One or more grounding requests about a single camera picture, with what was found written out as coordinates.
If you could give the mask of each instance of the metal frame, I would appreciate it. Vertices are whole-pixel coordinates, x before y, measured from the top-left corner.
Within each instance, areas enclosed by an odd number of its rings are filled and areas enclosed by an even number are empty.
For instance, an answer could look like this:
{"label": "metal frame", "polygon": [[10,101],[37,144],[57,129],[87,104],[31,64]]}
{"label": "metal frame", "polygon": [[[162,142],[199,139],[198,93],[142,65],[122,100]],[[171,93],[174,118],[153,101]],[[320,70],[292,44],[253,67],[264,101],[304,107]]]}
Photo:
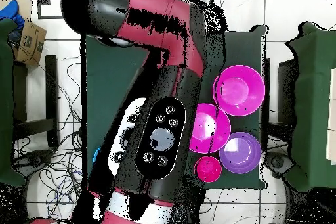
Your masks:
{"label": "metal frame", "polygon": [[19,140],[37,133],[47,132],[48,146],[57,148],[58,137],[58,80],[56,55],[45,57],[45,113],[46,118],[14,125],[14,139]]}

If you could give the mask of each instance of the magenta bowl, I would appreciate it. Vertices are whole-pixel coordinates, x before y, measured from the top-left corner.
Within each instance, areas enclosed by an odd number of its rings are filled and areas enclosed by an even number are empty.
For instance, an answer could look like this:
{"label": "magenta bowl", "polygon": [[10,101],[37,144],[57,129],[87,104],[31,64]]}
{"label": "magenta bowl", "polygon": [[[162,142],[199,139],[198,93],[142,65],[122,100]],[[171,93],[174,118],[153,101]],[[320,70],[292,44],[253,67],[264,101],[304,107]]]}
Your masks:
{"label": "magenta bowl", "polygon": [[214,101],[232,116],[250,115],[263,103],[264,96],[264,80],[249,66],[231,66],[213,83]]}
{"label": "magenta bowl", "polygon": [[212,104],[199,104],[189,149],[200,154],[216,152],[225,145],[230,132],[230,120],[220,108]]}
{"label": "magenta bowl", "polygon": [[213,156],[204,156],[195,163],[194,170],[201,181],[212,183],[221,176],[222,165]]}

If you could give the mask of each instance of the white tile floor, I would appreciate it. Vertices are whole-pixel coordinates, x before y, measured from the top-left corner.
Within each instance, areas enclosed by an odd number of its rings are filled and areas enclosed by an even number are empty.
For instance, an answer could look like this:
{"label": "white tile floor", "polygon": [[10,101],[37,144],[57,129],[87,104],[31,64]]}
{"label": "white tile floor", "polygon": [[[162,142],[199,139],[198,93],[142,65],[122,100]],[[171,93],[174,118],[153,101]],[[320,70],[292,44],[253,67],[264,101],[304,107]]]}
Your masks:
{"label": "white tile floor", "polygon": [[[43,16],[59,16],[60,0],[51,0],[51,6],[42,6]],[[293,58],[291,51],[284,42],[293,39],[298,34],[298,25],[301,22],[313,21],[324,28],[331,28],[336,24],[336,0],[225,0],[222,4],[228,29],[230,31],[249,31],[254,25],[266,24],[270,31],[266,36],[266,57],[271,59],[270,73],[270,109],[278,109],[278,81],[277,69],[279,62]],[[79,35],[73,32],[63,19],[51,20],[37,18],[37,0],[33,0],[31,19],[37,25],[47,30],[45,47],[40,65],[44,66],[45,55],[56,55],[58,59],[79,56]],[[67,76],[66,69],[78,59],[58,62],[58,81],[69,94],[73,101],[79,92],[78,86]],[[74,64],[70,75],[76,81],[80,80],[80,69]],[[28,72],[28,119],[36,120],[45,118],[45,77],[40,68]],[[59,114],[60,122],[64,122],[69,108],[65,96],[60,92]],[[81,114],[81,96],[73,104],[73,108]],[[277,122],[276,114],[270,113],[270,120]],[[66,123],[60,132],[61,138],[71,133],[72,124]],[[28,150],[47,147],[44,134],[34,135]],[[71,141],[62,145],[62,149],[71,147]],[[201,212],[202,224],[281,224],[285,213],[284,184],[271,176],[270,171],[263,167],[262,177],[268,183],[265,190],[223,190],[211,189],[207,191],[205,204]],[[45,186],[35,174],[29,185],[28,211],[31,217],[48,215],[45,204],[47,194],[51,189]],[[209,201],[218,204],[207,204]],[[62,218],[67,218],[74,205],[67,203],[56,210]]]}

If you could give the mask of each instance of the plastic bowl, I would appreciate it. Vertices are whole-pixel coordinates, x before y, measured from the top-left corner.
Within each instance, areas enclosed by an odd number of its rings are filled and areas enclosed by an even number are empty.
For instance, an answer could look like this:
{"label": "plastic bowl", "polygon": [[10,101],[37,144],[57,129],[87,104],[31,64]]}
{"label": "plastic bowl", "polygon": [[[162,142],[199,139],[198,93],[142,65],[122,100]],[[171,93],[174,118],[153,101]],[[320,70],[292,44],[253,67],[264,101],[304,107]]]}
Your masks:
{"label": "plastic bowl", "polygon": [[195,174],[205,183],[216,181],[222,173],[221,163],[212,156],[204,156],[195,163]]}
{"label": "plastic bowl", "polygon": [[263,103],[264,96],[263,78],[248,66],[231,66],[213,83],[213,99],[232,116],[250,115]]}
{"label": "plastic bowl", "polygon": [[228,171],[245,174],[258,166],[261,159],[261,147],[254,136],[244,132],[235,132],[230,135],[227,144],[220,149],[219,157]]}
{"label": "plastic bowl", "polygon": [[216,152],[225,145],[230,132],[230,120],[220,108],[212,104],[199,104],[189,149],[200,154]]}

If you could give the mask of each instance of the black oval panel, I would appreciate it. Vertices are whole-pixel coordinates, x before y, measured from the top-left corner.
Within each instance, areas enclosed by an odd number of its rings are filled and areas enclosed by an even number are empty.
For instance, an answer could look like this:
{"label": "black oval panel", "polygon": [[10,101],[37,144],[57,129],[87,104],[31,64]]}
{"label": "black oval panel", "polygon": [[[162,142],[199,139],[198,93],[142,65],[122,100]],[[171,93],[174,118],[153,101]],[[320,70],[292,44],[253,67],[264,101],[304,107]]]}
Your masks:
{"label": "black oval panel", "polygon": [[[174,112],[167,112],[168,106],[173,106]],[[165,120],[158,121],[158,115],[164,115]],[[165,97],[153,105],[136,156],[136,166],[146,179],[162,179],[173,169],[185,119],[184,106],[174,97]],[[171,127],[171,120],[177,120],[178,124]],[[154,155],[153,162],[144,161],[147,152]]]}

